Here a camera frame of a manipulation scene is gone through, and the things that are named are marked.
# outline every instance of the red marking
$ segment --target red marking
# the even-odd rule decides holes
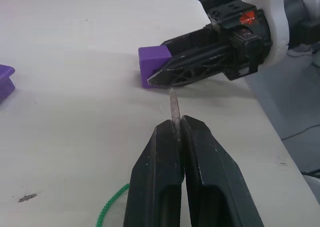
[[[242,13],[242,16],[240,17],[240,23],[243,25],[251,25],[255,21],[256,15],[254,11]]]

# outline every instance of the dark spot on table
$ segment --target dark spot on table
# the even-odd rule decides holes
[[[28,200],[30,200],[30,199],[33,199],[33,198],[36,197],[36,196],[37,196],[36,193],[29,194],[29,195],[25,195],[25,196],[23,196],[21,199],[19,199],[18,202],[28,201]]]

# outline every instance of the green braided cord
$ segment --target green braided cord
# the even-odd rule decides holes
[[[113,205],[113,203],[123,195],[124,192],[126,192],[129,189],[130,184],[127,183],[125,186],[123,186],[117,193],[115,193],[114,196],[112,196],[111,199],[105,204],[103,209],[101,210],[98,220],[96,221],[95,227],[102,227],[102,224],[104,223],[105,216],[110,209],[110,207]]]

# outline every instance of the white table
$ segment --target white table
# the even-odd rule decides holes
[[[0,0],[0,64],[16,91],[0,105],[0,225],[94,226],[130,179],[165,91],[140,87],[138,47],[202,28],[194,0]],[[266,227],[315,227],[320,207],[243,79],[178,90],[238,163]],[[18,203],[24,195],[37,193]],[[122,226],[125,199],[105,226]],[[181,226],[189,224],[183,190]]]

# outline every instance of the purple block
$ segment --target purple block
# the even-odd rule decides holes
[[[161,68],[172,56],[165,45],[139,48],[141,84],[143,88],[154,88],[147,79]]]
[[[6,99],[15,90],[9,78],[14,72],[14,68],[0,64],[0,101]]]

